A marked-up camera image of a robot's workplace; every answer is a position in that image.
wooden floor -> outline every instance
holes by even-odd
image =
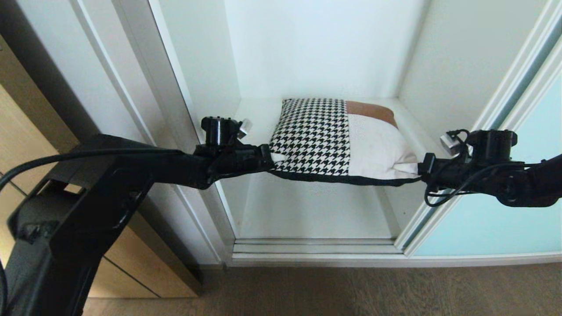
[[[562,315],[562,264],[230,268],[198,299],[90,299],[84,315]]]

houndstooth pattern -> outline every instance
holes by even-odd
[[[286,155],[276,171],[348,175],[350,139],[344,100],[285,99],[270,143],[271,152]]]

white shelf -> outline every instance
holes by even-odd
[[[376,190],[254,174],[239,237],[394,238]]]

pillow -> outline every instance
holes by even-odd
[[[419,180],[417,158],[392,110],[331,98],[283,100],[270,173],[290,180],[401,186]]]

brown leather patch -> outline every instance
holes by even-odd
[[[394,120],[394,112],[387,107],[355,101],[346,101],[346,105],[348,114],[358,114],[383,120],[398,128],[398,125],[396,125],[396,121]]]

